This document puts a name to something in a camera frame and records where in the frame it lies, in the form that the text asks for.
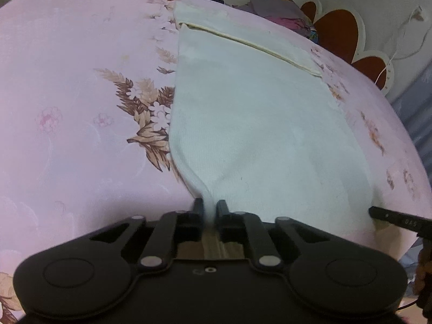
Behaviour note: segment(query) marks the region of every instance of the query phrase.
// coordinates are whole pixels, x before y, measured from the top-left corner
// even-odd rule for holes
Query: wooden surface
[[[334,10],[318,19],[314,25],[319,45],[351,64],[359,39],[353,14],[347,10]]]
[[[204,230],[201,241],[182,242],[178,245],[176,258],[180,259],[243,259],[243,245],[236,242],[223,243],[215,230]]]
[[[352,66],[366,75],[369,79],[371,79],[373,82],[376,81],[378,75],[381,73],[381,71],[385,68],[386,64],[385,62],[376,56],[369,56],[362,59],[359,59],[358,61],[355,61]],[[385,86],[387,71],[382,72],[380,75],[377,86],[382,89]]]
[[[315,15],[317,13],[317,6],[313,1],[305,2],[301,8],[302,12],[309,17],[311,22],[314,22]]]

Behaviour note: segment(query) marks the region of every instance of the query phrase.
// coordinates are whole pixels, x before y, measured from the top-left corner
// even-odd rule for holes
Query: black tool
[[[417,233],[419,238],[423,238],[423,253],[425,259],[432,260],[432,221],[426,218],[417,217],[411,214],[394,212],[381,207],[369,208],[369,215],[377,220],[382,220],[394,224],[401,228]],[[423,309],[423,316],[432,319],[432,275],[427,274],[425,287],[420,292],[417,299],[417,306]]]
[[[222,242],[245,259],[176,258],[203,206],[135,216],[40,252],[16,270],[21,324],[399,323],[407,286],[391,257],[286,217],[263,223],[217,204]]]

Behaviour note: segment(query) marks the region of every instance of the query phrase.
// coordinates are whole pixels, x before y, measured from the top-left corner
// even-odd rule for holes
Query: screw hole
[[[215,273],[215,272],[217,272],[217,269],[213,266],[208,266],[206,269],[204,269],[204,271],[206,273]]]

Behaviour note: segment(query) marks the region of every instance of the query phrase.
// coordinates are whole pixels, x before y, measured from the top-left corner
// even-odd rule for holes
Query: folded fabric edge
[[[181,149],[176,143],[181,142],[180,138],[176,138],[172,133],[181,133],[181,128],[177,130],[176,115],[176,97],[172,106],[172,118],[170,123],[170,135],[168,137],[170,154],[175,162],[176,168],[181,172],[183,182],[191,195],[195,198],[201,197],[204,202],[204,222],[212,228],[214,226],[214,218],[216,215],[216,201],[213,201],[212,195],[206,184],[194,173],[194,171],[186,164],[186,160],[181,153]]]
[[[183,2],[176,2],[176,5],[174,7],[174,19],[175,19],[176,27],[179,30],[181,29],[182,25],[186,25],[187,27],[189,27],[191,29],[197,29],[197,30],[206,31],[208,33],[212,33],[212,34],[217,35],[219,37],[222,37],[222,38],[225,38],[225,39],[228,39],[228,40],[232,40],[232,41],[241,43],[241,44],[249,46],[249,47],[253,47],[254,49],[257,49],[259,51],[265,52],[265,53],[267,53],[267,54],[269,54],[269,55],[271,55],[273,57],[276,57],[278,59],[281,59],[281,60],[283,60],[283,61],[291,64],[292,66],[295,66],[295,67],[297,67],[297,68],[299,68],[301,70],[304,70],[304,71],[308,72],[309,74],[311,74],[313,76],[322,77],[321,72],[315,67],[315,65],[312,64],[312,59],[310,60],[310,64],[309,65],[302,65],[299,62],[296,62],[295,60],[292,60],[288,56],[282,55],[281,53],[278,53],[274,49],[270,49],[269,47],[263,46],[261,44],[254,43],[252,41],[246,40],[246,39],[244,39],[242,37],[239,37],[239,36],[228,34],[228,33],[224,32],[222,30],[217,30],[215,27],[212,28],[211,26],[210,27],[206,26],[206,25],[204,25],[204,23],[197,23],[197,22],[193,22],[193,21],[190,21],[190,20],[186,20],[186,19],[188,19],[187,17],[183,18],[183,17],[179,16],[179,14],[181,14],[181,12],[180,13],[178,12],[179,8],[180,9],[182,9],[182,8],[192,9],[193,13],[195,13],[195,11],[196,11],[196,13],[198,13],[198,14],[201,13],[201,12],[202,13],[206,12],[204,10],[200,11],[200,9],[197,8],[197,7],[195,7],[195,6],[190,6],[190,5],[185,4]],[[236,25],[236,27],[237,28],[244,28],[244,27],[242,27],[240,25]],[[300,49],[300,48],[295,47],[295,46],[292,46],[292,47],[295,48],[295,49],[297,49],[299,52],[304,53],[307,57],[310,57],[308,55],[308,53],[306,51],[304,51],[303,49]]]

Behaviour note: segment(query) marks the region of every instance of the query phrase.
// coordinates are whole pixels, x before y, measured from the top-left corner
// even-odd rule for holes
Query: gray fabric
[[[432,183],[432,62],[392,106],[411,136]]]
[[[251,0],[255,14],[261,17],[290,18],[308,20],[306,15],[293,1],[288,0]]]
[[[247,4],[245,4],[243,6],[235,6],[235,8],[237,8],[238,10],[252,13],[253,15],[255,14],[255,10],[252,7],[252,4],[250,2],[248,2]]]

